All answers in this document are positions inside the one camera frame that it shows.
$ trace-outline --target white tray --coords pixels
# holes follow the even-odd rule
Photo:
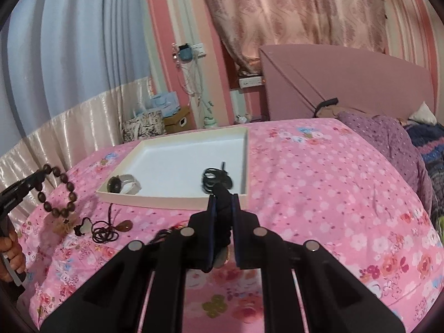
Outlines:
[[[161,209],[205,210],[208,194],[201,187],[207,168],[221,168],[233,180],[231,193],[248,209],[248,129],[197,131],[139,143],[97,190],[102,201]],[[107,191],[111,176],[132,174],[142,189],[136,195]]]

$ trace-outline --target power strip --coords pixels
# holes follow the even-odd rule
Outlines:
[[[196,45],[192,45],[191,48],[197,52],[197,57],[203,57],[206,55],[205,47],[203,46],[202,42]]]
[[[239,86],[241,89],[251,86],[261,86],[263,84],[262,76],[243,77],[242,79],[239,79]]]

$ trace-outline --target gift bag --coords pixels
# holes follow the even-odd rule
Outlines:
[[[160,110],[140,114],[123,123],[123,142],[144,140],[152,136],[165,135],[165,124]]]

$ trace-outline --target pink headboard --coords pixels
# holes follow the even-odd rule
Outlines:
[[[271,120],[311,118],[316,106],[339,105],[408,118],[423,101],[435,111],[430,73],[410,62],[332,45],[261,48]]]

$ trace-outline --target pink bed sheet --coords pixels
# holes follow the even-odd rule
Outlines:
[[[284,239],[316,239],[398,315],[410,332],[443,287],[444,251],[418,197],[390,163],[337,120],[264,122],[249,128],[249,211]],[[95,190],[137,142],[101,150],[69,172],[81,218],[104,219]],[[66,204],[64,185],[48,199]],[[105,245],[73,233],[60,238],[39,206],[23,224],[26,292],[18,307],[37,326],[129,241],[149,241],[194,213],[114,206],[132,231]],[[262,333],[260,273],[230,261],[209,274],[190,271],[183,332]]]

